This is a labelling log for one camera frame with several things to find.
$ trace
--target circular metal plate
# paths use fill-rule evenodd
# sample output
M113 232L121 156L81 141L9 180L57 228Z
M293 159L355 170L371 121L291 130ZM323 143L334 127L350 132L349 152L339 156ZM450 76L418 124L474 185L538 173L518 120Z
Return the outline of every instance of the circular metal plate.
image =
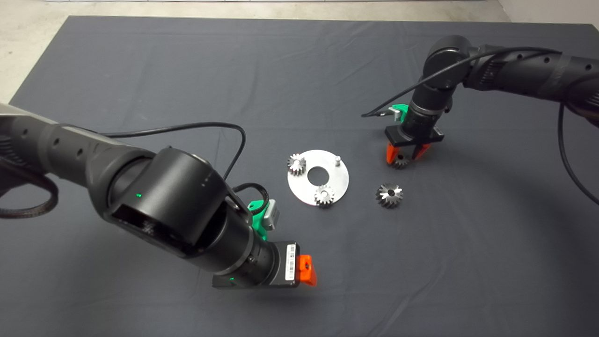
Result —
M349 186L349 172L343 160L339 161L339 166L335 166L336 155L323 150L306 151L301 156L305 159L305 173L301 176L287 173L289 188L295 196L304 203L316 206L314 194L318 186L308 180L308 172L315 167L321 167L329 174L329 181L326 185L330 186L335 194L333 203L341 199Z

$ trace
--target sticker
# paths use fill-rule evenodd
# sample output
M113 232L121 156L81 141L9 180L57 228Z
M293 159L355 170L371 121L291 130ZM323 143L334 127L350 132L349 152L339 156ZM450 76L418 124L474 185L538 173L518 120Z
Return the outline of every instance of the sticker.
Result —
M285 263L285 281L295 279L295 244L287 245L287 261Z

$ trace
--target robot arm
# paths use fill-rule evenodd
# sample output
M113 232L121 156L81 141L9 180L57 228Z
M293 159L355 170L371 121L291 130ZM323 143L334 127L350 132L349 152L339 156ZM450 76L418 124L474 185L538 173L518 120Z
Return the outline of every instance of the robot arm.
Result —
M486 53L491 55L452 67L418 86L402 123L385 130L390 144L394 147L416 145L412 155L416 158L423 145L440 142L443 134L435 124L443 113L451 110L452 95L460 83L465 88L480 91L498 90L565 102L599 127L599 60L532 48L502 50L502 47L487 45L472 47L460 36L437 42L426 59L423 79L459 61Z
M173 148L155 154L3 104L0 145L0 195L30 182L19 170L2 171L7 165L53 173L87 188L104 220L213 273L215 287L315 282L315 274L300 277L311 266L300 265L299 245L258 235L255 215L196 155Z

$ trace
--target metal gear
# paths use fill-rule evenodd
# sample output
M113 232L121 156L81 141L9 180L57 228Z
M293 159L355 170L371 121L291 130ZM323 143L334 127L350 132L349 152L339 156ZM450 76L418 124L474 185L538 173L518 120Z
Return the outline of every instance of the metal gear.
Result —
M404 193L399 185L385 183L376 191L376 199L385 208L397 207L404 198Z
M335 192L328 185L321 185L316 188L314 193L314 201L320 207L327 207L333 204L335 200Z
M396 170L401 170L403 168L406 167L407 164L410 163L410 159L407 156L404 156L403 154L397 154L397 156L395 156L395 160L393 160L393 162L390 164L391 167L393 167Z
M291 155L287 158L287 169L294 176L302 175L305 172L305 159L299 154Z

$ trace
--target gear teeth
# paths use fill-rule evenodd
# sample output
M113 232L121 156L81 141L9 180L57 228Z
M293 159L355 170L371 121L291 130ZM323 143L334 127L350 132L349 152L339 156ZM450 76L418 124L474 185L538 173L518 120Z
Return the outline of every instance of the gear teeth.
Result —
M410 159L408 159L408 157L404 156L401 153L398 153L397 156L395 156L395 160L393 160L393 162L389 166L393 167L396 170L401 170L405 168L409 163Z
M376 192L376 199L385 208L397 207L403 198L404 193L399 185L383 184Z
M314 201L320 207L328 207L335 201L335 191L328 185L321 185L316 188Z
M287 158L287 170L294 176L301 176L305 172L305 159L300 154Z

